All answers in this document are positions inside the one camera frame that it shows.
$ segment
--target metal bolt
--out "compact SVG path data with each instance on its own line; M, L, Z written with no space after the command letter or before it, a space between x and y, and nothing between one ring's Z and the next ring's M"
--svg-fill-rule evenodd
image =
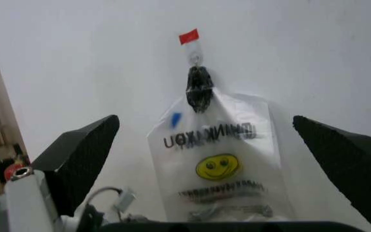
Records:
M32 174L34 174L34 170L31 167L20 168L15 170L11 177L11 181L16 181Z

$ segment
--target red label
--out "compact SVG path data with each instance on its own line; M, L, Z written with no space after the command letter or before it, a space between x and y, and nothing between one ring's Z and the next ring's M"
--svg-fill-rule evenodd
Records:
M189 33L180 35L179 37L180 37L180 43L181 43L181 45L183 45L185 43L189 43L191 41L198 40L199 39L199 33L198 33L197 29L194 29L194 30L190 31Z
M5 171L3 172L3 175L5 176L5 180L8 181L11 179L11 176L14 174L14 172L17 170L17 169L20 169L22 167L25 167L24 164L22 163L13 163L11 165L9 165Z

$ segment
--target yellow smiley face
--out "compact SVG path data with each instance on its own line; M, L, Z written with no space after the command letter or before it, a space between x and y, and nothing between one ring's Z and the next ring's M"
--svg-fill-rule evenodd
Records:
M232 154L210 156L197 164L196 172L199 177L207 180L222 180L234 175L241 165Z

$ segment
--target blue mark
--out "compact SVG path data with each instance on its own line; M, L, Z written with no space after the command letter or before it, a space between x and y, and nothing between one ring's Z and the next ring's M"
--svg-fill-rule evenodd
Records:
M171 117L171 127L174 129L181 119L181 113L174 113Z

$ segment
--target clear plastic bag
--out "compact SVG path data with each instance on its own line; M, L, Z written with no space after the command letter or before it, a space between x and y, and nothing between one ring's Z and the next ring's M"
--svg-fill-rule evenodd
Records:
M193 66L147 138L168 221L292 218L264 100L221 93Z

